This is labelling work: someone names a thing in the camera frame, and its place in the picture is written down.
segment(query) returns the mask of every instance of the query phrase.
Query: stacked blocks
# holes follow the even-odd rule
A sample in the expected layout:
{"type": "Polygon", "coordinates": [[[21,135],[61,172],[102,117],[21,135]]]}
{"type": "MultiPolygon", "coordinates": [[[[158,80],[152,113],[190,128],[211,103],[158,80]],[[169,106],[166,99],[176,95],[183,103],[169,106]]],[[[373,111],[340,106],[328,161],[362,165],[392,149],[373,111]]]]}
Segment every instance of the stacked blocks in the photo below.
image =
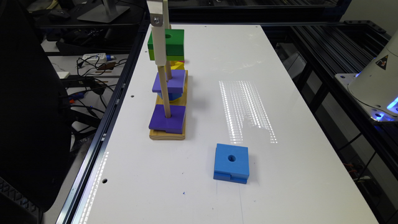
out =
{"type": "MultiPolygon", "coordinates": [[[[166,29],[166,57],[168,61],[184,60],[184,30],[166,29]]],[[[149,58],[155,60],[152,33],[148,40],[149,58]]]]}
{"type": "Polygon", "coordinates": [[[249,178],[249,149],[217,144],[213,178],[246,184],[249,178]]]}
{"type": "MultiPolygon", "coordinates": [[[[167,91],[169,92],[169,101],[176,100],[182,96],[185,84],[185,70],[172,70],[172,79],[167,82],[167,91]]],[[[152,92],[157,93],[162,99],[162,90],[160,88],[159,73],[156,75],[152,92]]]]}

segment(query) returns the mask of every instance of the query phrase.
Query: purple foam block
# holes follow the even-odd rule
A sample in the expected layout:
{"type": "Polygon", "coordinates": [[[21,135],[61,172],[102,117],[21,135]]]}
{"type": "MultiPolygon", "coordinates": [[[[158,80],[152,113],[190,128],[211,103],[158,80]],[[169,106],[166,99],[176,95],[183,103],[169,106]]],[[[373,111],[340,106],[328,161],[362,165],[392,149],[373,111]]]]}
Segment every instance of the purple foam block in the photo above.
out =
{"type": "Polygon", "coordinates": [[[166,118],[164,106],[156,105],[149,123],[149,129],[161,130],[166,133],[182,134],[185,119],[185,107],[170,105],[171,118],[166,118]]]}
{"type": "MultiPolygon", "coordinates": [[[[167,82],[167,90],[169,93],[183,93],[185,84],[185,70],[172,70],[172,79],[167,82]]],[[[156,75],[154,86],[152,87],[153,93],[161,93],[159,73],[156,75]]]]}

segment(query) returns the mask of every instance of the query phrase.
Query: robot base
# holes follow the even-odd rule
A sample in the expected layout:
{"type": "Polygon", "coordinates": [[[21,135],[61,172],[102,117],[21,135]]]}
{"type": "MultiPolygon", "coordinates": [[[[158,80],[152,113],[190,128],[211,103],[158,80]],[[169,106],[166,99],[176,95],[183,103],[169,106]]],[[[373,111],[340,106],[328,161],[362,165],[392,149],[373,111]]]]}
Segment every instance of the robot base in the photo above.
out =
{"type": "MultiPolygon", "coordinates": [[[[354,80],[356,75],[357,74],[355,74],[355,73],[336,74],[335,78],[338,80],[338,83],[342,87],[344,87],[344,89],[347,91],[347,93],[350,94],[349,90],[348,90],[348,85],[354,80]]],[[[391,116],[384,111],[378,110],[378,109],[370,107],[368,105],[365,105],[364,103],[358,101],[357,99],[356,99],[356,101],[358,102],[359,105],[361,105],[363,110],[367,112],[367,114],[373,121],[376,121],[376,122],[397,122],[398,121],[398,118],[391,116]]]]}

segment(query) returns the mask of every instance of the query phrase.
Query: electrical cable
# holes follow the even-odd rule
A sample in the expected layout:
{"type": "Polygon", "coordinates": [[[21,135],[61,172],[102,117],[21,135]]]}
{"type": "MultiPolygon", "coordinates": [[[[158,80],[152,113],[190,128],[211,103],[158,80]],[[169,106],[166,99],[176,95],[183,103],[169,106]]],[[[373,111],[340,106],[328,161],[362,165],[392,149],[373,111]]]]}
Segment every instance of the electrical cable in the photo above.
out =
{"type": "Polygon", "coordinates": [[[105,113],[104,111],[101,111],[101,110],[99,110],[99,109],[97,109],[97,108],[94,108],[94,107],[92,107],[92,106],[70,105],[69,107],[88,108],[88,109],[95,110],[95,111],[98,111],[98,112],[101,112],[101,113],[105,113]]]}
{"type": "Polygon", "coordinates": [[[376,152],[374,151],[372,157],[369,159],[368,163],[365,165],[365,167],[363,167],[361,174],[358,176],[358,178],[356,179],[355,183],[358,183],[358,181],[360,180],[360,178],[362,177],[363,173],[366,171],[366,169],[368,168],[368,165],[372,162],[373,157],[376,155],[376,152]]]}
{"type": "Polygon", "coordinates": [[[351,141],[347,142],[344,146],[340,147],[339,149],[336,150],[336,152],[340,152],[342,149],[345,147],[349,146],[351,143],[353,143],[357,138],[361,137],[362,133],[359,133],[355,138],[353,138],[351,141]]]}
{"type": "Polygon", "coordinates": [[[144,7],[142,7],[142,6],[140,6],[140,5],[137,5],[137,4],[135,4],[135,3],[126,2],[126,1],[122,1],[122,0],[118,0],[115,4],[117,4],[118,2],[123,2],[123,3],[127,3],[127,4],[132,4],[132,5],[134,5],[134,6],[137,6],[137,7],[141,8],[141,9],[145,9],[144,7]]]}
{"type": "Polygon", "coordinates": [[[398,209],[396,210],[396,212],[394,212],[394,214],[391,215],[391,217],[389,219],[387,219],[386,224],[388,224],[389,221],[391,221],[392,217],[394,217],[398,212],[398,209]]]}
{"type": "Polygon", "coordinates": [[[72,135],[74,135],[74,134],[80,134],[82,131],[86,131],[86,130],[89,129],[89,128],[91,128],[91,126],[87,126],[87,127],[83,128],[83,129],[80,130],[80,131],[77,131],[77,132],[75,132],[75,133],[72,133],[72,135]]]}
{"type": "Polygon", "coordinates": [[[89,91],[100,90],[100,89],[102,89],[102,88],[107,88],[107,87],[112,87],[112,86],[116,86],[116,84],[114,84],[114,85],[108,85],[108,86],[102,86],[102,87],[98,87],[98,88],[94,88],[94,89],[90,89],[90,90],[78,91],[78,92],[76,92],[76,93],[72,93],[72,94],[69,94],[68,96],[64,96],[64,97],[70,97],[70,96],[73,96],[73,95],[75,95],[75,94],[77,94],[77,93],[86,93],[86,92],[89,92],[89,91]]]}
{"type": "Polygon", "coordinates": [[[62,69],[59,65],[57,65],[56,63],[51,62],[51,64],[56,65],[61,71],[66,72],[64,69],[62,69]]]}
{"type": "Polygon", "coordinates": [[[82,101],[80,101],[79,99],[77,99],[77,101],[79,101],[83,106],[86,106],[82,101]]]}
{"type": "Polygon", "coordinates": [[[377,195],[377,197],[379,198],[379,200],[377,201],[377,204],[375,205],[376,207],[378,207],[380,205],[380,202],[381,202],[380,196],[377,195]]]}
{"type": "Polygon", "coordinates": [[[102,95],[99,96],[99,99],[101,100],[102,104],[104,105],[105,109],[106,109],[106,104],[104,102],[104,99],[102,99],[102,95]]]}
{"type": "Polygon", "coordinates": [[[103,82],[102,80],[99,80],[97,78],[94,78],[95,80],[99,81],[100,83],[104,84],[106,87],[108,87],[111,91],[114,91],[111,87],[108,86],[108,84],[106,84],[105,82],[103,82]]]}

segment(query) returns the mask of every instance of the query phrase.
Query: wooden peg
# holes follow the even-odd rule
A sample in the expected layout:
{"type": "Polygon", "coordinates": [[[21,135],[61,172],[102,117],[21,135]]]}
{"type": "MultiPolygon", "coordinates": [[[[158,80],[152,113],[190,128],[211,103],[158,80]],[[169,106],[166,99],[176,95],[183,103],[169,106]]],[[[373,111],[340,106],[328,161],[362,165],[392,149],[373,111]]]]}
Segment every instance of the wooden peg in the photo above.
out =
{"type": "Polygon", "coordinates": [[[160,89],[162,90],[164,113],[166,118],[171,118],[170,102],[169,102],[169,91],[167,90],[166,74],[164,66],[158,66],[157,71],[159,72],[160,89]]]}

